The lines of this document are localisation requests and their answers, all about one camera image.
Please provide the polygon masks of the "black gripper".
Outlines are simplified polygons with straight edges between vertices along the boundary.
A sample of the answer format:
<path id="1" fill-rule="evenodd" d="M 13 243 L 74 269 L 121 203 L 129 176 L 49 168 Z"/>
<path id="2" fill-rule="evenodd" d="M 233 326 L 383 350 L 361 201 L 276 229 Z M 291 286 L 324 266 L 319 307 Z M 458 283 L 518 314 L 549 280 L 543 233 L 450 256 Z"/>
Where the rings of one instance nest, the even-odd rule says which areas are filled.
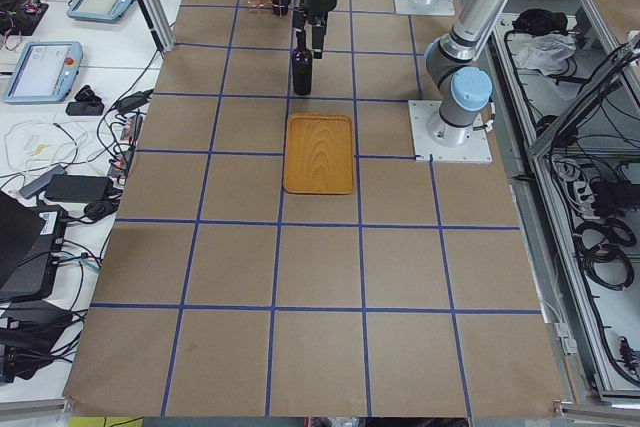
<path id="1" fill-rule="evenodd" d="M 337 0 L 300 0 L 300 5 L 301 7 L 294 8 L 292 14 L 292 27 L 297 46 L 306 46 L 306 22 L 312 22 L 313 57 L 321 59 L 327 31 L 327 15 L 336 8 Z"/>

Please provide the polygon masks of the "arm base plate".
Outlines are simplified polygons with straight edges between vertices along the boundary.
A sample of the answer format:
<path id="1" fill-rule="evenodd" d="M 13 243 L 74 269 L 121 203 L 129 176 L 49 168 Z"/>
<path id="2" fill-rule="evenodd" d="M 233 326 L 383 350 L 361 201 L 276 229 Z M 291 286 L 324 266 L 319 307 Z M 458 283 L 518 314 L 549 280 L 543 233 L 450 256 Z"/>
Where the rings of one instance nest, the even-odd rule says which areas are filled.
<path id="1" fill-rule="evenodd" d="M 459 128 L 440 117 L 441 101 L 408 102 L 414 158 L 417 162 L 490 164 L 488 135 L 482 115 L 471 126 Z"/>
<path id="2" fill-rule="evenodd" d="M 394 0 L 398 15 L 444 16 L 455 15 L 453 0 Z"/>

